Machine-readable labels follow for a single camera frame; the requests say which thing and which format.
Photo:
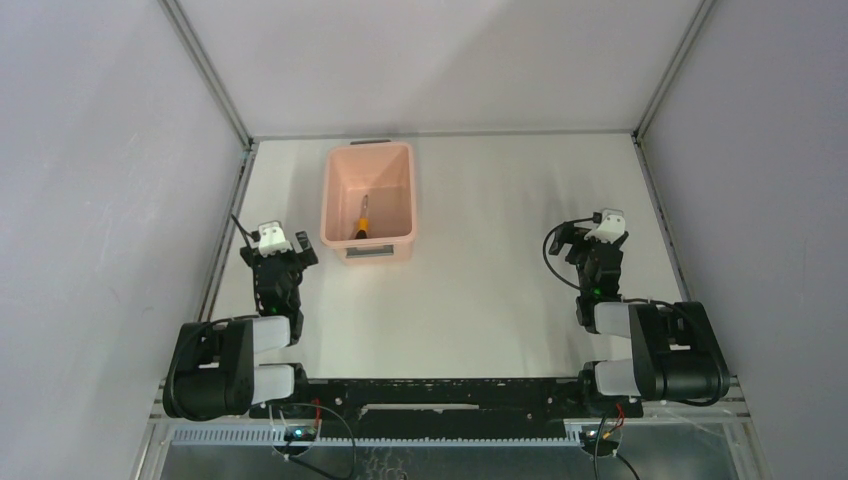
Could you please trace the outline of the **yellow black handled screwdriver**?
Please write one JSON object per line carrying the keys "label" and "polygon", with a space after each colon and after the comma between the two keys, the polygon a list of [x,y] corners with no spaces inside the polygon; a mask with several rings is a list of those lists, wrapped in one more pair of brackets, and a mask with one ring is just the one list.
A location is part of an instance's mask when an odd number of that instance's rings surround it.
{"label": "yellow black handled screwdriver", "polygon": [[366,194],[362,198],[360,214],[357,221],[354,239],[366,239],[369,232],[369,195]]}

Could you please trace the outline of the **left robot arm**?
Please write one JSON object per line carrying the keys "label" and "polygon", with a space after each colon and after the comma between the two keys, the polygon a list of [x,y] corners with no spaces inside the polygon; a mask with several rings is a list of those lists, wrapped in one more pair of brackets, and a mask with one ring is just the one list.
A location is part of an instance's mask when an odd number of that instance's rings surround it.
{"label": "left robot arm", "polygon": [[251,272],[253,312],[181,326],[163,387],[167,416],[202,422],[246,413],[273,399],[290,417],[311,407],[311,388],[289,365],[262,372],[256,357],[297,344],[304,314],[300,286],[319,260],[306,232],[288,240],[271,222],[242,236],[239,255]]}

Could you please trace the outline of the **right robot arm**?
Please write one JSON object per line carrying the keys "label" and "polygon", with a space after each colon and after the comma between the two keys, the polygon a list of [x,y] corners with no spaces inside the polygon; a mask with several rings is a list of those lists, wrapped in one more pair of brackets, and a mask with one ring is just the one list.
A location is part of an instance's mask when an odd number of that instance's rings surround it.
{"label": "right robot arm", "polygon": [[577,219],[553,227],[542,244],[544,263],[562,255],[575,268],[577,279],[566,284],[577,292],[578,324],[590,334],[623,338],[631,348],[623,360],[585,364],[579,406],[602,416],[618,397],[696,407],[717,403],[730,388],[730,373],[705,308],[695,301],[622,296],[628,237],[623,227],[598,221],[588,228]]}

